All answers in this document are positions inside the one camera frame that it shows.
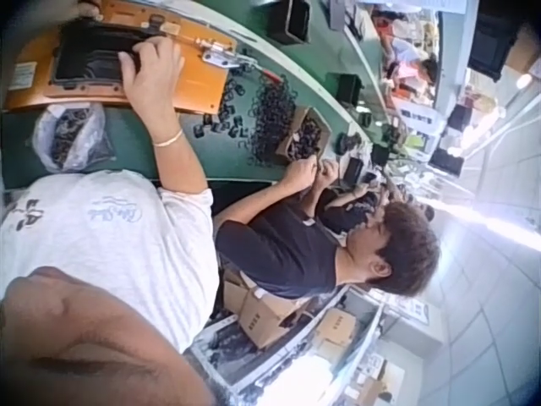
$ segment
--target pile of black parts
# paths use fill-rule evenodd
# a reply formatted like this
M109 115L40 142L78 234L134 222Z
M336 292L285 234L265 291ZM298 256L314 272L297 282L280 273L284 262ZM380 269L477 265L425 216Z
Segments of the pile of black parts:
M226 82L226 86L221 96L220 108L218 110L218 121L214 121L211 114L203 114L203 120L201 124L194 126L194 137L202 138L205 136L205 129L209 129L213 133L223 133L227 131L227 134L231 138L241 138L248 137L248 130L243 127L243 117L235 116L236 108L233 104L228 104L232 102L237 96L244 96L246 90L244 86L237 83L234 78L229 78ZM228 121L230 118L233 118L233 123Z
M89 108L69 108L58 119L51 144L51 158L61 169L68 158L69 150L90 116Z
M293 134L287 155L292 161L306 159L320 152L321 128L315 120L306 116L298 131Z
M250 145L258 163L273 161L277 147L291 128L297 92L289 88L286 76L281 79L277 83L262 74L249 110L249 116L255 118Z

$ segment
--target white t-shirt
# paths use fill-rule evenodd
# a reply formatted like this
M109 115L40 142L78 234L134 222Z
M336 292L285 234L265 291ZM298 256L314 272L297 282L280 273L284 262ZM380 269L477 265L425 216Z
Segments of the white t-shirt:
M218 289L212 193L156 188L138 173L36 181L0 227L0 297L16 277L55 266L136 309L180 352Z
M391 46L398 62L409 63L421 58L421 52L413 44L400 38L393 38Z

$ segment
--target small cardboard box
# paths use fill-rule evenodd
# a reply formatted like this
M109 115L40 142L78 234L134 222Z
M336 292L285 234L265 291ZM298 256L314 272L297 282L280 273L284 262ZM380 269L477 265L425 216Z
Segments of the small cardboard box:
M224 272L223 304L235 315L239 315L250 287L246 285L242 273Z
M527 74L539 58L541 58L541 41L532 27L523 25L518 31L515 45L507 55L505 65L521 74Z
M291 329L308 302L309 298L288 300L261 288L252 288L246 296L238 323L258 348L265 348ZM287 326L282 326L288 318Z
M357 319L339 309L329 309L316 327L312 344L318 356L336 366L353 341Z
M293 114L293 120L292 120L291 128L289 129L289 134L280 143L278 148L276 148L276 154L278 156L284 156L288 161L292 161L292 158L288 154L289 146L291 145L293 141L294 135L301 128L301 125L303 124L303 121L305 118L312 118L321 129L320 141L318 142L318 147L320 148L320 151L317 154L318 158L321 157L321 154L323 154L323 150L327 146L327 143L329 142L329 138L331 137L331 127L325 121L325 119L321 117L321 114L319 114L319 112L316 109L312 107L300 107L300 106L295 109L295 113Z

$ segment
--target finger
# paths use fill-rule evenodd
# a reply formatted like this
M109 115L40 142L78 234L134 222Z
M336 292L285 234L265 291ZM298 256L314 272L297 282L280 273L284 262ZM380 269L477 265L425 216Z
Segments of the finger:
M132 57L126 52L118 53L118 60L120 61L120 69L122 70L122 82L124 89L129 88L135 80L135 63Z
M173 55L174 42L171 38L167 38L166 36L152 36L146 42L154 45L160 58Z
M76 6L78 17L97 17L100 14L101 2L84 1Z
M149 68L158 62L158 51L151 42L148 42L148 40L135 44L134 52L139 54L139 59L141 60L141 69Z

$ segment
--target hand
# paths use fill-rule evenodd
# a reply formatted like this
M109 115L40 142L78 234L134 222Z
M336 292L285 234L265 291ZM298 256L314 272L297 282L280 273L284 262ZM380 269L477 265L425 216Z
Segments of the hand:
M172 98L184 62L180 46L169 38L155 36L135 45L134 51L141 61L138 73L126 52L118 54L124 93L150 133L163 133L156 129L177 122Z
M338 162L329 160L323 160L321 162L321 169L318 171L314 187L318 189L325 189L331 186L331 184L338 179Z
M299 159L289 164L280 185L293 195L312 186L317 170L318 162L315 155Z

